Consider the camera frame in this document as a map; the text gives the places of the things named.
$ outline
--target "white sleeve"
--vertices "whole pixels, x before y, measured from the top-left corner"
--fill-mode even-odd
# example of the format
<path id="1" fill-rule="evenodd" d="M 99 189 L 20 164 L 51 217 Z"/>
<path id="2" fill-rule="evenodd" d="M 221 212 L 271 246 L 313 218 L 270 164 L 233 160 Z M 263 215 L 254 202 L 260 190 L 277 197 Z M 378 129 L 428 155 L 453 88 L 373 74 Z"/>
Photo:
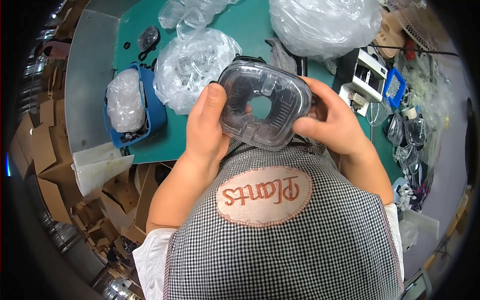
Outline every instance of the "white sleeve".
<path id="1" fill-rule="evenodd" d="M 402 274 L 402 280 L 405 278 L 405 271 L 403 268 L 403 251 L 402 251 L 402 239 L 400 238 L 400 229 L 398 227 L 398 213 L 396 205 L 393 203 L 385 205 L 385 212 L 387 214 L 388 223 L 392 231 L 393 243 L 398 254 L 398 261 L 400 262 L 400 273 Z"/>
<path id="2" fill-rule="evenodd" d="M 163 279 L 167 259 L 168 241 L 176 231 L 172 228 L 152 230 L 144 243 L 133 250 L 133 259 L 145 300 L 163 299 Z"/>

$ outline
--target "hand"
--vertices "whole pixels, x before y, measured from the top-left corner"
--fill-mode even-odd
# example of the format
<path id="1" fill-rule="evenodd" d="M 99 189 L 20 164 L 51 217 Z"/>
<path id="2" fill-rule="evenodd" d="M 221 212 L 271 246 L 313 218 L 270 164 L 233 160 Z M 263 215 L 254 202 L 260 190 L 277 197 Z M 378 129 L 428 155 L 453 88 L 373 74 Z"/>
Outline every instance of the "hand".
<path id="1" fill-rule="evenodd" d="M 302 79 L 321 101 L 310 110 L 308 117 L 295 121 L 293 131 L 341 155 L 362 153 L 368 148 L 371 142 L 350 107 L 326 84 L 308 77 Z"/>
<path id="2" fill-rule="evenodd" d="M 199 167 L 210 184 L 227 154 L 230 137 L 222 132 L 220 114 L 227 94 L 219 84 L 207 85 L 193 106 L 187 121 L 187 145 L 182 160 Z"/>

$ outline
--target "checkered apron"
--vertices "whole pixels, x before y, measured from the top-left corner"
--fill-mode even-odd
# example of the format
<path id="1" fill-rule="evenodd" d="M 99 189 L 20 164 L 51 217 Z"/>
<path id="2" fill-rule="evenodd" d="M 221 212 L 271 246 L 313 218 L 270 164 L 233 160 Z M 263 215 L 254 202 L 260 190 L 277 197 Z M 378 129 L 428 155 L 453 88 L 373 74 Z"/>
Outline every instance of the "checkered apron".
<path id="1" fill-rule="evenodd" d="M 312 196 L 280 225 L 221 218 L 219 186 L 248 170 L 308 174 Z M 220 172 L 167 250 L 164 299 L 392 299 L 403 292 L 398 255 L 379 196 L 354 187 L 325 147 L 296 136 L 271 152 L 232 140 Z"/>

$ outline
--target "embroidered patch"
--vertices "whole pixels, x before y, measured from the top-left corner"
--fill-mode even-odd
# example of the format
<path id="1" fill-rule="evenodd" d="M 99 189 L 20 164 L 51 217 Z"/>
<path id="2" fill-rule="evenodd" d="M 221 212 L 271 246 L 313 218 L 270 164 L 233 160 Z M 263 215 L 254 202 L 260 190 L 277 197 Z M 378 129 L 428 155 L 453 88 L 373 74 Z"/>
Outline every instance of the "embroidered patch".
<path id="1" fill-rule="evenodd" d="M 311 197 L 312 179 L 307 173 L 288 167 L 260 168 L 220 185 L 216 211 L 232 223 L 267 227 L 296 217 Z"/>

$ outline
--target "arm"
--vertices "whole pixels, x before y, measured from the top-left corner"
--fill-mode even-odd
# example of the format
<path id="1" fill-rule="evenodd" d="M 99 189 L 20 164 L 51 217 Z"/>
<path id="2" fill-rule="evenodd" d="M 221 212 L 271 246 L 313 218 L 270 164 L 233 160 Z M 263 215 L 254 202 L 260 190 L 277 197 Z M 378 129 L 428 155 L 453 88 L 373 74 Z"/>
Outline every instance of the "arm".
<path id="1" fill-rule="evenodd" d="M 220 114 L 227 95 L 209 84 L 200 94 L 187 121 L 187 144 L 150 204 L 146 233 L 156 228 L 178 228 L 193 205 L 213 182 L 230 138 L 222 133 Z"/>
<path id="2" fill-rule="evenodd" d="M 355 113 L 326 84 L 302 77 L 322 100 L 314 108 L 316 118 L 299 118 L 293 131 L 325 144 L 340 155 L 342 174 L 356 187 L 377 194 L 387 205 L 393 202 L 388 175 L 373 144 L 367 139 Z"/>

